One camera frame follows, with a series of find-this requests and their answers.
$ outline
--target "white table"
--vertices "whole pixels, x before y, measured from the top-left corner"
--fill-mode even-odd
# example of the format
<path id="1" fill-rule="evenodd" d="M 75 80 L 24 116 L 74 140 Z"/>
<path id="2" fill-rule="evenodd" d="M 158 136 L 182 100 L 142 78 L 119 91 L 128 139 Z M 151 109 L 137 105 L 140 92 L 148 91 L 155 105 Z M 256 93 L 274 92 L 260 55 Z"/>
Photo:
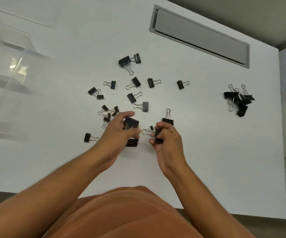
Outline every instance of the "white table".
<path id="1" fill-rule="evenodd" d="M 250 69 L 148 31 L 154 4 L 250 44 Z M 67 0 L 57 27 L 47 28 L 0 12 L 0 23 L 28 32 L 38 52 L 57 59 L 53 67 L 27 70 L 31 95 L 13 112 L 26 142 L 0 139 L 0 191 L 20 192 L 93 144 L 100 137 L 103 104 L 133 110 L 125 85 L 142 85 L 135 118 L 148 128 L 166 115 L 183 137 L 185 156 L 225 208 L 234 214 L 286 218 L 285 175 L 278 50 L 165 0 Z M 134 76 L 117 61 L 139 52 Z M 148 87 L 147 79 L 162 84 Z M 116 80 L 115 90 L 103 81 Z M 190 81 L 179 90 L 177 80 Z M 223 92 L 245 84 L 256 101 L 240 118 L 228 112 Z M 100 88 L 104 100 L 87 91 Z M 125 148 L 115 164 L 83 192 L 94 195 L 120 186 L 145 185 L 176 208 L 181 203 L 158 168 L 149 136 Z"/>

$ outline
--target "gray floor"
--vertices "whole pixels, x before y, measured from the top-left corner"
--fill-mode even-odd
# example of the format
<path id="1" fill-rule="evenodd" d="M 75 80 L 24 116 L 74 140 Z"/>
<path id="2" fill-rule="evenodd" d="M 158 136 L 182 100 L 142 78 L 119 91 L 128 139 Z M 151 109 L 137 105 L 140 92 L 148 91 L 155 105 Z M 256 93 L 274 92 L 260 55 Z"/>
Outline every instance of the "gray floor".
<path id="1" fill-rule="evenodd" d="M 0 203 L 13 195 L 14 193 L 0 192 Z M 177 210 L 188 220 L 183 209 Z M 241 215 L 234 217 L 257 238 L 286 238 L 286 220 Z"/>

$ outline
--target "transparent plastic bin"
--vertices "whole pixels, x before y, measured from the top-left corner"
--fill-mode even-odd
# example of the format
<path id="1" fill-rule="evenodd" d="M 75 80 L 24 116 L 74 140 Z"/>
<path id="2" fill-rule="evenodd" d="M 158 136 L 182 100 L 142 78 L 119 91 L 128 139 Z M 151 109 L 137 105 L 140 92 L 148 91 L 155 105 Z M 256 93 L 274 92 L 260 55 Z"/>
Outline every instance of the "transparent plastic bin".
<path id="1" fill-rule="evenodd" d="M 8 93 L 25 91 L 27 57 L 32 54 L 37 52 L 27 33 L 0 24 L 0 107 L 6 102 L 18 101 L 10 100 Z M 0 117 L 4 117 L 0 120 L 2 134 L 10 134 L 10 113 L 0 112 Z"/>
<path id="2" fill-rule="evenodd" d="M 0 11 L 53 27 L 66 0 L 0 0 Z"/>

